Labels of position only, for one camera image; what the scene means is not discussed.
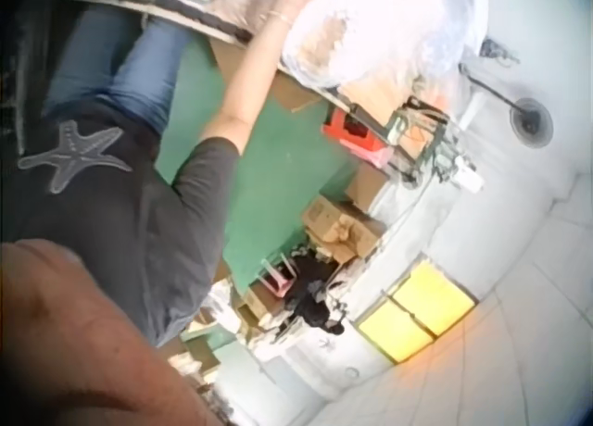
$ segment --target red object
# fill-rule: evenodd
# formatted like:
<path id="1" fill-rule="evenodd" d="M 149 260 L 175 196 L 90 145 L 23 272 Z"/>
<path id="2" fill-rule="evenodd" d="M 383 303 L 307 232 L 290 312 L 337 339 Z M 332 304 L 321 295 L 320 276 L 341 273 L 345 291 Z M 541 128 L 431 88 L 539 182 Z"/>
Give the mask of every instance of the red object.
<path id="1" fill-rule="evenodd" d="M 354 144 L 366 151 L 375 152 L 386 147 L 386 144 L 367 127 L 351 119 L 346 111 L 340 108 L 334 110 L 329 122 L 323 125 L 322 132 L 340 144 Z"/>
<path id="2" fill-rule="evenodd" d="M 287 280 L 278 270 L 274 272 L 269 271 L 265 276 L 260 276 L 259 280 L 268 287 L 268 290 L 278 296 L 284 298 L 286 293 L 295 283 L 296 279 Z"/>

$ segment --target skin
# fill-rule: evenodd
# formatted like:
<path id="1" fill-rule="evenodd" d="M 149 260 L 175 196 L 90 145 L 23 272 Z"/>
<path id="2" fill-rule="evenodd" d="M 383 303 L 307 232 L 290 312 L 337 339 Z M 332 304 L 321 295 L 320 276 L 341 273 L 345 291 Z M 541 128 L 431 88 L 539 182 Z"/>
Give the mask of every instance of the skin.
<path id="1" fill-rule="evenodd" d="M 293 20 L 308 1 L 277 0 L 274 10 Z M 244 152 L 289 30 L 269 17 L 202 139 Z M 3 365 L 55 424 L 220 425 L 69 250 L 23 240 L 1 253 Z"/>
<path id="2" fill-rule="evenodd" d="M 273 11 L 294 21 L 309 0 L 277 0 Z M 202 133 L 202 140 L 223 137 L 243 154 L 270 91 L 291 25 L 269 16 L 247 48 L 241 68 L 229 83 L 222 106 Z"/>

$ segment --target cardboard box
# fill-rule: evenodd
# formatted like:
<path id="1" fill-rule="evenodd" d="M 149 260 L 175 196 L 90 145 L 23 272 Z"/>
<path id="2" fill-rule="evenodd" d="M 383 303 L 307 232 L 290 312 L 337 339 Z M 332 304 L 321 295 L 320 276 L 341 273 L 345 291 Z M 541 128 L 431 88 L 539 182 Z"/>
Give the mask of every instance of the cardboard box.
<path id="1" fill-rule="evenodd" d="M 284 309 L 284 301 L 270 292 L 261 281 L 249 286 L 244 300 L 259 321 L 275 317 Z"/>
<path id="2" fill-rule="evenodd" d="M 209 374 L 215 374 L 221 363 L 212 352 L 212 349 L 210 349 L 206 336 L 198 336 L 189 340 L 186 345 L 191 357 L 198 363 L 201 363 L 200 375 L 207 382 L 210 382 L 208 380 Z"/>
<path id="3" fill-rule="evenodd" d="M 318 196 L 309 205 L 302 220 L 310 232 L 330 244 L 345 241 L 352 225 L 352 218 L 324 196 Z"/>
<path id="4" fill-rule="evenodd" d="M 344 203 L 332 202 L 324 196 L 318 196 L 305 210 L 303 223 L 309 234 L 323 243 L 334 247 L 345 244 L 359 257 L 367 257 L 385 232 L 385 225 L 363 214 L 357 208 Z"/>
<path id="5" fill-rule="evenodd" d="M 375 197 L 389 182 L 389 176 L 370 164 L 363 162 L 346 188 L 346 195 L 361 211 L 368 213 Z"/>
<path id="6" fill-rule="evenodd" d="M 351 259 L 356 257 L 356 253 L 352 251 L 347 244 L 344 243 L 326 243 L 318 238 L 315 233 L 309 229 L 305 229 L 310 240 L 319 247 L 321 252 L 328 257 L 331 257 L 338 264 L 346 264 Z"/>
<path id="7" fill-rule="evenodd" d="M 221 69 L 222 78 L 228 83 L 239 68 L 245 49 L 217 39 L 209 40 L 216 63 Z M 293 113 L 322 100 L 317 93 L 306 89 L 283 72 L 276 73 L 270 93 L 282 107 Z"/>

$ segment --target plastic bag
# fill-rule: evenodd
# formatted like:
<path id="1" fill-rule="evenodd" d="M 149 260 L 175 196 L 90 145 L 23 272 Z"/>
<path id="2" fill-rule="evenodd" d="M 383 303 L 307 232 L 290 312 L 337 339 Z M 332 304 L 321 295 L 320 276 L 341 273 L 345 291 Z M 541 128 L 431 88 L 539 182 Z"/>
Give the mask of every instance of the plastic bag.
<path id="1" fill-rule="evenodd" d="M 382 64 L 398 82 L 447 73 L 461 60 L 472 0 L 313 0 L 283 61 L 311 87 L 334 87 Z"/>

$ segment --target pink object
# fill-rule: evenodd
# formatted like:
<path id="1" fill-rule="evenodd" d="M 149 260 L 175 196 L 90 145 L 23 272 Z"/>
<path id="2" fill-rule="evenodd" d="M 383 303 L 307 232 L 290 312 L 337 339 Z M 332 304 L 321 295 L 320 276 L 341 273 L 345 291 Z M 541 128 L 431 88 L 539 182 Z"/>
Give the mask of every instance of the pink object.
<path id="1" fill-rule="evenodd" d="M 259 276 L 259 280 L 265 285 L 270 292 L 278 296 L 279 298 L 284 298 L 286 293 L 290 290 L 290 288 L 295 283 L 295 280 L 287 280 L 282 273 L 280 273 L 277 269 L 275 269 L 268 261 L 262 261 L 264 268 L 268 271 L 269 278 L 273 280 L 273 285 L 268 281 L 268 279 Z"/>
<path id="2" fill-rule="evenodd" d="M 389 162 L 389 159 L 391 159 L 394 153 L 393 146 L 386 146 L 385 148 L 381 148 L 376 151 L 369 151 L 365 150 L 364 148 L 360 148 L 356 144 L 345 141 L 344 139 L 340 140 L 340 144 L 350 150 L 353 155 L 370 162 L 378 169 L 382 169 L 385 165 L 387 165 L 387 162 Z"/>

